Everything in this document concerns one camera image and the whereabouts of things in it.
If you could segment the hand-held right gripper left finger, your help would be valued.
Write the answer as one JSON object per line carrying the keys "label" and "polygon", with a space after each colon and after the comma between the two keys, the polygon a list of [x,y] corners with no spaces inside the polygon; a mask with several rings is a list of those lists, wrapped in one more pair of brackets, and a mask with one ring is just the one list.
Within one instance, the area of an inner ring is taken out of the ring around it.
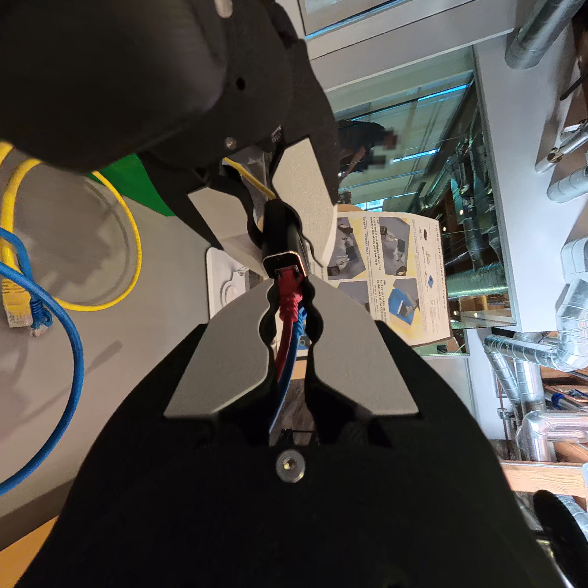
{"label": "hand-held right gripper left finger", "polygon": [[206,325],[164,416],[234,425],[249,443],[267,446],[280,403],[271,348],[278,305],[277,284],[266,280],[221,309]]}

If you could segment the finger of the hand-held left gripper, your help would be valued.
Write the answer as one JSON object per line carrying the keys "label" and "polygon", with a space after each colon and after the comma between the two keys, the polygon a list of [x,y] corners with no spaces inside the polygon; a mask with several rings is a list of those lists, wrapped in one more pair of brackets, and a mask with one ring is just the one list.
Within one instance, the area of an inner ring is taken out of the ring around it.
{"label": "finger of the hand-held left gripper", "polygon": [[268,275],[263,267],[263,235],[254,221],[251,195],[241,180],[217,177],[188,197],[218,248],[258,275]]}
{"label": "finger of the hand-held left gripper", "polygon": [[320,170],[311,140],[304,138],[280,154],[271,175],[276,196],[295,214],[311,271],[326,271],[334,253],[337,209]]}

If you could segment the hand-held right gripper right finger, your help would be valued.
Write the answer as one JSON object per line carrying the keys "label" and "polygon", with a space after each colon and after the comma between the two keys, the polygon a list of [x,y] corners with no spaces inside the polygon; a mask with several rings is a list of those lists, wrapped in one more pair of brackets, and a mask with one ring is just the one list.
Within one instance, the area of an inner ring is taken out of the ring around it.
{"label": "hand-held right gripper right finger", "polygon": [[333,445],[346,428],[380,417],[413,417],[419,409],[365,306],[309,276],[306,332],[311,339],[305,401],[318,442]]}

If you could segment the black ethernet port adapter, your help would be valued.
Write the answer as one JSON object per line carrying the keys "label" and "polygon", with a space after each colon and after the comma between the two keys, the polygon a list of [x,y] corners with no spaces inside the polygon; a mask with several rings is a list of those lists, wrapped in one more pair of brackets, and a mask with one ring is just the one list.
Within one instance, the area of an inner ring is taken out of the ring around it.
{"label": "black ethernet port adapter", "polygon": [[265,203],[263,216],[262,265],[271,279],[287,268],[308,275],[300,219],[291,206],[280,199]]}

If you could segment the green plastic bin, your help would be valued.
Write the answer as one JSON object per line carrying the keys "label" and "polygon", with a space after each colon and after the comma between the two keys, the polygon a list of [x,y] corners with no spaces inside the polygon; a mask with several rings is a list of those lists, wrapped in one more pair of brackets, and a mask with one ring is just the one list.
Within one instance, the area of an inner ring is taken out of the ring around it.
{"label": "green plastic bin", "polygon": [[132,153],[99,169],[99,173],[124,197],[165,217],[175,214],[153,186],[140,158]]}

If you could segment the white stand base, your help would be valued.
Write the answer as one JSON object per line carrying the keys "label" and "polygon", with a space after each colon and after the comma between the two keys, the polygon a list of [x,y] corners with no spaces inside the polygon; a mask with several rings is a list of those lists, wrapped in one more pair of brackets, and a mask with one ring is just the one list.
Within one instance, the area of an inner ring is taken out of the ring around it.
{"label": "white stand base", "polygon": [[205,262],[210,319],[236,298],[268,279],[267,275],[248,268],[215,247],[206,251]]}

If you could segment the printed instruction sheet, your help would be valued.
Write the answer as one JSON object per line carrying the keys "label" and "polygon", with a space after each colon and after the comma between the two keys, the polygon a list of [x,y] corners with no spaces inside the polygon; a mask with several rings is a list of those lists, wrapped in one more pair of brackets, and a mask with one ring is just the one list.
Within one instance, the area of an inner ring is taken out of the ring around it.
{"label": "printed instruction sheet", "polygon": [[408,212],[338,210],[330,261],[313,273],[411,347],[453,338],[439,222]]}

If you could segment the window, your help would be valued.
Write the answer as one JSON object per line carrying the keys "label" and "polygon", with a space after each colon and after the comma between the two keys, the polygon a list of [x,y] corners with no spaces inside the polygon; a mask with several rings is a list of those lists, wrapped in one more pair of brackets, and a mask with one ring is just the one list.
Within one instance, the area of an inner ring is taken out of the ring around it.
{"label": "window", "polygon": [[312,33],[395,1],[299,1],[305,31]]}

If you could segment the corrugated silver duct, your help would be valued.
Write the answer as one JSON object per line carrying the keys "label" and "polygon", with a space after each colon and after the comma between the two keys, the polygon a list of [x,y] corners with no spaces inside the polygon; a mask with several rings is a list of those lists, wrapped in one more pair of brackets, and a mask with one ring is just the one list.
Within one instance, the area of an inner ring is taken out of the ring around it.
{"label": "corrugated silver duct", "polygon": [[571,372],[587,367],[587,338],[578,335],[564,335],[544,342],[523,341],[514,337],[490,334],[484,340],[485,350],[513,359],[550,368]]}

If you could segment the large smooth silver duct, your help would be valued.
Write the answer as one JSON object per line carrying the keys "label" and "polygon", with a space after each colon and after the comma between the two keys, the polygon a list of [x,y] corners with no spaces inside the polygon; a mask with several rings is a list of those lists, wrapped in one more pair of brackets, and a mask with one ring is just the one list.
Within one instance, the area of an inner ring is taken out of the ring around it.
{"label": "large smooth silver duct", "polygon": [[569,25],[584,1],[539,1],[506,49],[513,70],[533,68]]}

